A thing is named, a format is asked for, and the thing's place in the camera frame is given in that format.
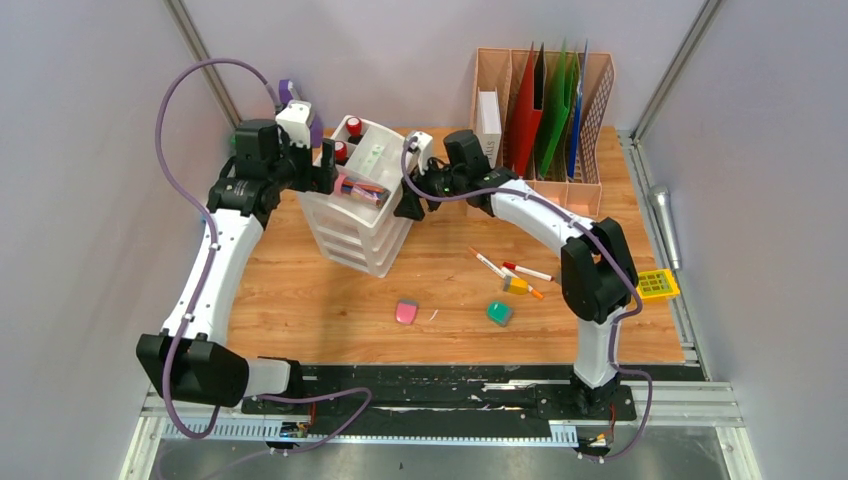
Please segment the green folder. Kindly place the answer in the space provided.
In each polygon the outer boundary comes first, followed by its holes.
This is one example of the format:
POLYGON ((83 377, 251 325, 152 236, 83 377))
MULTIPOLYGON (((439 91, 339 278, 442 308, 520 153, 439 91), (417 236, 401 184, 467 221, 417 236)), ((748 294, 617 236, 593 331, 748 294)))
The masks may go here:
POLYGON ((573 119, 574 95, 579 68, 576 54, 566 40, 558 52, 545 54, 546 81, 542 117, 534 145, 537 180, 561 181, 566 174, 563 152, 573 119))

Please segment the yellow mini highlighter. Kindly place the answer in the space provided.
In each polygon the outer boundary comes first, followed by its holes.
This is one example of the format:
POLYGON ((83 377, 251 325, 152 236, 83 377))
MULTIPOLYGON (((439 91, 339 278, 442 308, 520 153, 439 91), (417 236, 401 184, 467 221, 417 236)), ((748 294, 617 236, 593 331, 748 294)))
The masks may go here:
POLYGON ((525 295, 531 291, 531 287, 527 281, 521 278, 506 275, 504 277, 503 290, 510 294, 525 295))

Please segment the pink plastic file organizer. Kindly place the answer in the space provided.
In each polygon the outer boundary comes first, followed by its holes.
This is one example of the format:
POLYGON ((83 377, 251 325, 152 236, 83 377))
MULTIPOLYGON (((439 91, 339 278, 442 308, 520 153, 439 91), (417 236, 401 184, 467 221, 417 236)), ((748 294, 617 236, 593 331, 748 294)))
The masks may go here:
POLYGON ((491 163, 513 168, 543 196, 580 215, 598 215, 597 144, 615 86, 612 55, 480 47, 473 73, 470 128, 483 133, 481 93, 499 108, 500 140, 483 143, 491 163))

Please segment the red folder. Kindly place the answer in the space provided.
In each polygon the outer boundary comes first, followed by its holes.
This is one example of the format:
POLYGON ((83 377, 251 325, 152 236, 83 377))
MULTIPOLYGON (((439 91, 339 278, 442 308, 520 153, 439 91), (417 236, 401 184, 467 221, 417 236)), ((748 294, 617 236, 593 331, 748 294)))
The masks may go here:
POLYGON ((531 47, 518 77, 517 95, 507 129, 509 167, 524 177, 535 144, 544 104, 546 60, 544 44, 531 47))

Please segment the white plastic drawer unit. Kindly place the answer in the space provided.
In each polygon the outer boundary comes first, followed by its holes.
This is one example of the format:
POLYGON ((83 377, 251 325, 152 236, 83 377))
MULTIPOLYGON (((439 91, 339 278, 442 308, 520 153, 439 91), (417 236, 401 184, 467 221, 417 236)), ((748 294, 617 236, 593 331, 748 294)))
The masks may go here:
POLYGON ((300 206, 324 257, 382 278, 412 225, 394 215, 402 197, 403 136, 347 115, 331 139, 336 158, 345 160, 335 186, 329 195, 300 193, 300 206))

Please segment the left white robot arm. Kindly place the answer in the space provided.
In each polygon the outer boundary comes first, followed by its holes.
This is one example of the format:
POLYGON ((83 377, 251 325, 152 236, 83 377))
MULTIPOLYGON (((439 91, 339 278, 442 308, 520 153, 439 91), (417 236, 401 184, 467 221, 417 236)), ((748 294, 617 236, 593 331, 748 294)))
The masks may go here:
POLYGON ((282 191, 332 193, 334 154, 313 163, 308 120, 247 120, 232 141, 233 154, 201 209, 205 232, 187 284, 160 332, 140 337, 136 356, 162 398, 234 407, 267 395, 279 411, 293 413, 306 400, 299 363, 234 353, 226 346, 228 323, 282 191))

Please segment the pink eraser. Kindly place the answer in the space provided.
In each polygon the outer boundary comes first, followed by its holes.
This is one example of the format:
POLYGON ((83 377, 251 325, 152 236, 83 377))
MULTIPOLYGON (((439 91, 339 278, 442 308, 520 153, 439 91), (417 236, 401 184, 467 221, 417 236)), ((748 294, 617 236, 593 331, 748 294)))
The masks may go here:
POLYGON ((395 308, 395 320, 399 324, 411 325, 414 323, 419 310, 419 304, 409 299, 401 299, 395 308))

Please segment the blue folder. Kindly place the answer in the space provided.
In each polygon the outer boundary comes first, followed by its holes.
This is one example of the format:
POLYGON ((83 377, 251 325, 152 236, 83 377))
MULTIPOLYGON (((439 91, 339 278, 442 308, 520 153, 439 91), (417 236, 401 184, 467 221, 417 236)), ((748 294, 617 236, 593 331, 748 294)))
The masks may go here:
POLYGON ((571 126, 571 136, 566 164, 566 174, 569 180, 573 180, 575 178, 575 170, 576 170, 576 162, 577 162, 577 153, 578 153, 578 144, 579 144, 579 132, 580 132, 580 123, 581 123, 581 110, 582 110, 582 102, 583 102, 583 92, 584 92, 584 79, 587 70, 587 56, 588 56, 588 41, 584 41, 583 52, 576 56, 576 60, 578 63, 576 66, 579 68, 577 83, 575 87, 575 95, 574 95, 574 109, 573 109, 573 119, 571 126))

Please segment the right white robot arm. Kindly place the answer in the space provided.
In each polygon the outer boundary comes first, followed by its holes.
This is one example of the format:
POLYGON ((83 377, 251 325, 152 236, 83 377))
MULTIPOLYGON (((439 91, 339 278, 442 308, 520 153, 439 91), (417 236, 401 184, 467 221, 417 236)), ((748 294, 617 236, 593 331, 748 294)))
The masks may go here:
POLYGON ((555 253, 563 299, 577 318, 571 403, 584 417, 598 416, 620 384, 618 326, 631 315, 628 306, 637 298, 638 274, 621 225, 611 218, 593 221, 573 213, 512 170, 491 166, 470 130, 449 134, 444 144, 448 162, 426 153, 423 132, 404 139, 403 196, 396 216, 420 221, 443 203, 465 201, 555 253))

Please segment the pink highlighter pack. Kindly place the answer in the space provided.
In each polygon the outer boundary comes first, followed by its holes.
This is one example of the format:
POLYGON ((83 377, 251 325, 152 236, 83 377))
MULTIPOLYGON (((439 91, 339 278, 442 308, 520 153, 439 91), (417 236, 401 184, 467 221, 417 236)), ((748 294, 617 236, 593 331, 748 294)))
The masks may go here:
POLYGON ((377 210, 381 209, 391 196, 391 191, 379 184, 355 175, 342 174, 336 179, 334 192, 377 210))

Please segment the white hardcover book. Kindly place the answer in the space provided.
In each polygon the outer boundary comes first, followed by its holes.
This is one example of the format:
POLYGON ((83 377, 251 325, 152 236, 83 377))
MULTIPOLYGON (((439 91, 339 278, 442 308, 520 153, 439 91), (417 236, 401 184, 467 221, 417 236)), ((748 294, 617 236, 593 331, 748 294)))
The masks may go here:
POLYGON ((498 92, 478 90, 474 133, 478 137, 489 165, 497 166, 502 140, 498 92))

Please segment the teal eraser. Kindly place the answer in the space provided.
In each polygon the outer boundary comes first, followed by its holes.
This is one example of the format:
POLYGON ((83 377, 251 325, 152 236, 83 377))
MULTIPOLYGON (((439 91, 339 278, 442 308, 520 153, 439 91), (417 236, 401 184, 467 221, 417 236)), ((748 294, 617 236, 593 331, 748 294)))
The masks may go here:
POLYGON ((506 327, 514 316, 514 309, 503 302, 493 301, 486 308, 486 316, 494 324, 506 327))

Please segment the red black stamp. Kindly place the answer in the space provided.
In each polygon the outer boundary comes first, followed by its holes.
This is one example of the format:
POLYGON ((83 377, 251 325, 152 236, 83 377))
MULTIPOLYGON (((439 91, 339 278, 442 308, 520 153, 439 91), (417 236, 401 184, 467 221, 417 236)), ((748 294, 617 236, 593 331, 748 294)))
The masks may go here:
POLYGON ((349 159, 349 147, 345 141, 334 142, 334 158, 338 165, 345 165, 349 159))

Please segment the red round stamp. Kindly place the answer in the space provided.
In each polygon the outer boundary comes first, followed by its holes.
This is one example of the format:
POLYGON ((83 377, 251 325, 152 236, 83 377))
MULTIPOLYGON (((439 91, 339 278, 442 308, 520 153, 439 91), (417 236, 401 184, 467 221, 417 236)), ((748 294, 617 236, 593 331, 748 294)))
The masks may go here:
POLYGON ((345 121, 345 129, 348 137, 347 142, 353 145, 358 145, 363 138, 363 123, 357 116, 350 116, 345 121))

